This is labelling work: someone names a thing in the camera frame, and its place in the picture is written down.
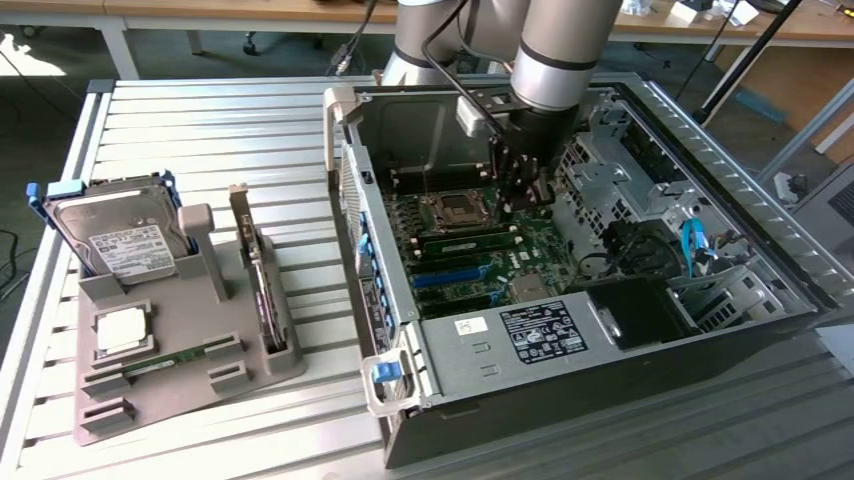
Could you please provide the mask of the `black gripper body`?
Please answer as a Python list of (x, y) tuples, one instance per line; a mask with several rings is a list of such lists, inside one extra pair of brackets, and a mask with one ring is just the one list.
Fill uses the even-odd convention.
[(576, 131), (578, 115), (578, 105), (559, 111), (534, 108), (511, 111), (502, 136), (502, 145), (510, 158), (509, 165), (522, 164), (523, 156), (537, 159), (541, 166), (549, 165)]

